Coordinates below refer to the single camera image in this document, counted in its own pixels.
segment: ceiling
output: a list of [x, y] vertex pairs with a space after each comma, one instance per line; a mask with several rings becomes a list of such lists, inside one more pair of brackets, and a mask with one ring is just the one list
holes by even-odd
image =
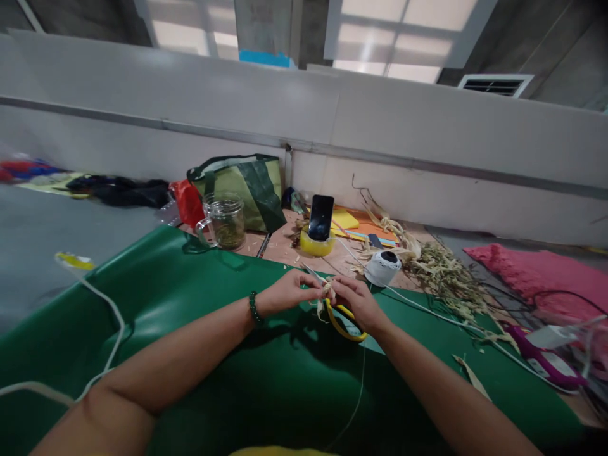
[[52, 34], [454, 87], [532, 75], [521, 98], [608, 105], [602, 1], [1, 0], [0, 31], [32, 29], [19, 3]]

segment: person's right hand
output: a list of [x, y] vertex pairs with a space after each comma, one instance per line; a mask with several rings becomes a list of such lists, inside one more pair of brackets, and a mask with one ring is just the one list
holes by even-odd
[[374, 335], [376, 331], [391, 324], [365, 282], [343, 275], [337, 275], [332, 279], [331, 287], [336, 292], [336, 304], [348, 307], [363, 331]]

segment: gray floor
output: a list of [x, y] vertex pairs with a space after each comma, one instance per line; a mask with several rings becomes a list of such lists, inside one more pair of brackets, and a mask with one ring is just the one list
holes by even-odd
[[0, 185], [0, 334], [74, 282], [55, 263], [56, 252], [99, 265], [156, 226], [154, 209]]

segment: green mat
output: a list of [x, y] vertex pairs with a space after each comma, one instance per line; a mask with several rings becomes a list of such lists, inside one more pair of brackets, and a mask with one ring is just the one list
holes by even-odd
[[[89, 275], [127, 322], [118, 362], [193, 319], [261, 291], [286, 272], [282, 264], [211, 250], [161, 227]], [[582, 426], [539, 379], [466, 332], [376, 291], [387, 315], [460, 372], [463, 357], [494, 403], [540, 448], [580, 438]], [[428, 305], [426, 295], [407, 297]], [[488, 319], [482, 324], [493, 328]], [[0, 386], [38, 380], [76, 397], [101, 371], [117, 325], [106, 303], [77, 284], [0, 340]], [[332, 451], [397, 454], [437, 451], [445, 443], [373, 339], [342, 338], [302, 304], [253, 332], [190, 395], [159, 419], [149, 454], [227, 454], [254, 445], [325, 448], [357, 402], [361, 405]], [[3, 454], [25, 454], [65, 413], [28, 391], [0, 398]]]

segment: smartphone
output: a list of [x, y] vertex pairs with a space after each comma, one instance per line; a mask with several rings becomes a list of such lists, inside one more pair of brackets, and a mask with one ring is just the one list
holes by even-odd
[[327, 241], [331, 228], [331, 217], [334, 213], [333, 196], [315, 195], [310, 208], [308, 236], [315, 241]]

